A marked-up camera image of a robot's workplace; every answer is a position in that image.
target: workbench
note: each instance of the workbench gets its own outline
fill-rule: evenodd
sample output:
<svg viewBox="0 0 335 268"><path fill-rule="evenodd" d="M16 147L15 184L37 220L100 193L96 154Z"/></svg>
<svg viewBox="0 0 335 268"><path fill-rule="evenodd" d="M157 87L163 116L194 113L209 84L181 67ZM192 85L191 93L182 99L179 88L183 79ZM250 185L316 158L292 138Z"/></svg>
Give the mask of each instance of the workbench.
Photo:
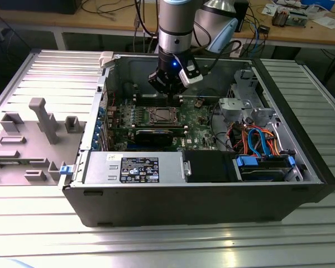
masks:
<svg viewBox="0 0 335 268"><path fill-rule="evenodd" d="M98 4L109 3L110 0L97 0ZM270 3L268 0L251 1L252 9L260 23L271 27L267 45L274 46L292 46L292 47L309 47L317 49L335 49L335 29L330 30L313 21L308 21L306 27L284 28L274 27L271 25L271 16L262 15L262 6ZM118 4L109 6L112 10L133 4L133 0L123 0ZM156 31L156 12L155 5L147 3L145 11L145 25L149 31ZM95 11L94 1L85 4L85 8ZM24 11L1 11L0 15L6 20L11 27L15 29L49 31L54 34L57 47L59 50L66 50L66 43L63 33L75 32L81 34L96 35L122 35L132 36L134 33L135 8L127 7L115 12L115 21L102 17L98 14L88 13L82 9L77 10L74 15L62 15L56 13L42 12L24 12ZM7 27L0 21L0 27ZM143 36L139 30L137 36ZM241 40L243 43L250 42L253 38L253 32L249 25L244 23L242 31L236 32L234 38Z"/></svg>
<svg viewBox="0 0 335 268"><path fill-rule="evenodd" d="M0 119L10 111L35 120L28 103L40 96L57 120L86 122L102 74L99 56L30 53L0 96ZM262 63L335 176L335 100L306 66ZM56 185L0 186L0 257L40 268L335 268L335 192L282 222L88 228Z"/></svg>

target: white sticker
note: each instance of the white sticker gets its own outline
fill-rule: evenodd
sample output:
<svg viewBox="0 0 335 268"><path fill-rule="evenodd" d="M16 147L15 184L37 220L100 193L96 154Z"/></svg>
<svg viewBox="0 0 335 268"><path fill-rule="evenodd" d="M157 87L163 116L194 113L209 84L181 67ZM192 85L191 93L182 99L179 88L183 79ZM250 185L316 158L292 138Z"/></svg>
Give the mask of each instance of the white sticker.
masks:
<svg viewBox="0 0 335 268"><path fill-rule="evenodd" d="M108 154L107 161L120 161L122 157L122 154Z"/></svg>

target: blue latch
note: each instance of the blue latch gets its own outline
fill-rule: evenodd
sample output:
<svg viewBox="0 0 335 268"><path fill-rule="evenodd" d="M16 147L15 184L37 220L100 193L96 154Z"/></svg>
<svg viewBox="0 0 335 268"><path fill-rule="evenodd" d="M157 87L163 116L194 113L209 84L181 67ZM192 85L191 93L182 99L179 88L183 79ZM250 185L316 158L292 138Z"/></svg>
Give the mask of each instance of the blue latch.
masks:
<svg viewBox="0 0 335 268"><path fill-rule="evenodd" d="M289 163L291 166L295 166L295 160L294 160L294 157L292 156L288 156L288 160L289 160Z"/></svg>
<svg viewBox="0 0 335 268"><path fill-rule="evenodd" d="M239 156L236 162L237 166L258 166L257 158L254 156Z"/></svg>
<svg viewBox="0 0 335 268"><path fill-rule="evenodd" d="M72 175L73 174L73 167L74 167L74 165L61 166L60 174L61 175Z"/></svg>

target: table leg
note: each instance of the table leg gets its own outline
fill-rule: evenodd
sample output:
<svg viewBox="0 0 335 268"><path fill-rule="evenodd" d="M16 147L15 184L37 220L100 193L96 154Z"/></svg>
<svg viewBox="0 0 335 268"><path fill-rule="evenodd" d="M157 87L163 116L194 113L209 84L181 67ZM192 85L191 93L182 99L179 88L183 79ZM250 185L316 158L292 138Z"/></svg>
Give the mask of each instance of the table leg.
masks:
<svg viewBox="0 0 335 268"><path fill-rule="evenodd" d="M58 50L67 50L67 44L63 38L63 32L55 29L53 31L53 34L55 36L56 44L57 44L57 49Z"/></svg>

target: wooden table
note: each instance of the wooden table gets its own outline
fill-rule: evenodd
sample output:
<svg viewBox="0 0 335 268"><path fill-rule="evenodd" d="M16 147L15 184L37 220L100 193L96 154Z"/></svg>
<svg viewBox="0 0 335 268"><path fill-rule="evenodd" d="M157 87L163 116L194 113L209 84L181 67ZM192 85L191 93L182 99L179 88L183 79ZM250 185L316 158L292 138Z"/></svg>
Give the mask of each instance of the wooden table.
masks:
<svg viewBox="0 0 335 268"><path fill-rule="evenodd" d="M96 0L98 4L105 4L115 0ZM122 0L119 4L107 6L105 10L112 10L133 4L133 0ZM262 6L270 3L268 0L251 0L252 9L260 23L270 27L270 33L266 44L276 46L311 47L323 49L335 49L335 29L330 30L313 21L308 21L306 27L286 26L279 28L272 26L271 16L262 15ZM94 1L89 1L85 8L95 11ZM84 34L99 35L125 35L132 36L134 33L135 8L127 7L115 12L115 20L91 14L82 9L77 10L74 15L62 15L56 13L24 12L24 11L1 11L0 15L13 28L26 30L51 31L58 49L65 50L66 44L63 38L64 32L78 32ZM156 12L154 4L146 4L145 25L149 31L156 30ZM234 38L244 42L253 38L253 33L247 23L244 23L242 31L235 33Z"/></svg>

